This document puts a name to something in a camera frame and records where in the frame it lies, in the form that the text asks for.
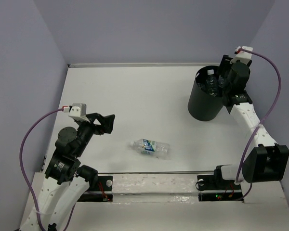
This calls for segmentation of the pepsi label clear bottle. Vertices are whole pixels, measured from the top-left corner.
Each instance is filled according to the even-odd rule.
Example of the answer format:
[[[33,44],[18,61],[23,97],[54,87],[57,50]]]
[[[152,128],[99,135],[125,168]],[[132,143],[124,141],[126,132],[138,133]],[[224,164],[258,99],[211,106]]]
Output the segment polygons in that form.
[[[207,71],[205,85],[206,85],[206,91],[208,95],[213,96],[213,97],[219,96],[219,83],[214,74],[214,70],[211,69]]]

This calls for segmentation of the blue label clear bottle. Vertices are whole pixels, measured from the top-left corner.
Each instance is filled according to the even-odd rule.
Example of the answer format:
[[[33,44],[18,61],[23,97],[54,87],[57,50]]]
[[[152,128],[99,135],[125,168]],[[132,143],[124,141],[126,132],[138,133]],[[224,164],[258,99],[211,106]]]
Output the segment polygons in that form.
[[[198,87],[205,93],[207,93],[207,87],[204,83],[197,83]]]

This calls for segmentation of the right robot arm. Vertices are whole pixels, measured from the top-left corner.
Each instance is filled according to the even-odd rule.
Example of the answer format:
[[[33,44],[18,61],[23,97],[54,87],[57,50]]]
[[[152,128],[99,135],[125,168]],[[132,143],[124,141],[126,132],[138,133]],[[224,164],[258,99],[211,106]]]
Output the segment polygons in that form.
[[[253,101],[245,90],[250,77],[251,57],[256,53],[244,47],[239,48],[235,54],[233,58],[223,56],[217,75],[223,79],[223,104],[243,130],[247,144],[238,165],[216,167],[220,172],[212,176],[212,183],[218,189],[227,186],[230,180],[237,184],[243,181],[280,181],[289,158],[287,146],[278,144],[263,125],[277,103],[281,85],[278,85],[276,97],[268,112],[259,119]]]

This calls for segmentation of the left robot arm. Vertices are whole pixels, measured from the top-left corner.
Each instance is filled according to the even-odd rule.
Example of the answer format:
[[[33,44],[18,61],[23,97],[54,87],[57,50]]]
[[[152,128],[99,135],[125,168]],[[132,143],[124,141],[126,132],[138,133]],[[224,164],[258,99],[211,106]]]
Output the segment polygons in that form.
[[[35,194],[30,182],[27,183],[34,206],[20,227],[22,231],[65,231],[78,199],[98,183],[97,170],[81,165],[79,158],[93,135],[112,132],[115,115],[86,114],[73,106],[69,117],[79,127],[59,131],[39,194]]]

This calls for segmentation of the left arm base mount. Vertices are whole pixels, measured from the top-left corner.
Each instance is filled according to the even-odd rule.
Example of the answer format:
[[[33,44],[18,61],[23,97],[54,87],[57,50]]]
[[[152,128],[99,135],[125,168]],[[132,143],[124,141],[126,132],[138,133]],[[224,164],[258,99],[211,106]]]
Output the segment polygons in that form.
[[[90,187],[79,199],[78,202],[108,203],[113,202],[113,176],[99,175],[97,183]]]

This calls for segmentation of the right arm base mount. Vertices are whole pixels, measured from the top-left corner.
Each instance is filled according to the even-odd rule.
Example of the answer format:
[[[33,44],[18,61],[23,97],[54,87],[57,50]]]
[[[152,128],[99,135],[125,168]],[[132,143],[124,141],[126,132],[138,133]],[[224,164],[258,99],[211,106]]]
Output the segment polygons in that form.
[[[217,180],[214,175],[198,175],[195,188],[200,202],[243,201],[240,185],[233,180]]]

